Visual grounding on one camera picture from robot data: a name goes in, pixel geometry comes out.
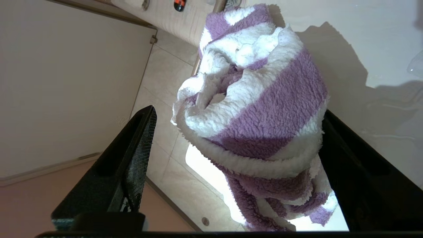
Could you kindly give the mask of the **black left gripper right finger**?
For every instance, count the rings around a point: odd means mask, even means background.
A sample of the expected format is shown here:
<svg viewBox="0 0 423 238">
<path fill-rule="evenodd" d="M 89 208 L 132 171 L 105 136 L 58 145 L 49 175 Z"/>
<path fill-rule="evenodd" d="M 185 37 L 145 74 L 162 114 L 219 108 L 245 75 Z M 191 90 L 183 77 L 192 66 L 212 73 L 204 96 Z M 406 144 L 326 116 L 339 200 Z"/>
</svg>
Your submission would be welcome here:
<svg viewBox="0 0 423 238">
<path fill-rule="evenodd" d="M 421 232 L 422 190 L 327 110 L 319 157 L 352 232 Z"/>
</svg>

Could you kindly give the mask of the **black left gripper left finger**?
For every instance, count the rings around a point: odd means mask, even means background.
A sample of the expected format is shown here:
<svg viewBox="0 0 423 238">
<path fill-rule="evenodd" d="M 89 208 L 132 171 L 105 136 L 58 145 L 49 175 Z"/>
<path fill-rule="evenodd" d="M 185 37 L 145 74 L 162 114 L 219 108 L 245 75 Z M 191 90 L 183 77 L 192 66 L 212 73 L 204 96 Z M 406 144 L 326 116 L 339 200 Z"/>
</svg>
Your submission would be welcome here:
<svg viewBox="0 0 423 238">
<path fill-rule="evenodd" d="M 51 214 L 54 227 L 70 230 L 85 213 L 137 212 L 146 181 L 157 113 L 139 110 Z"/>
</svg>

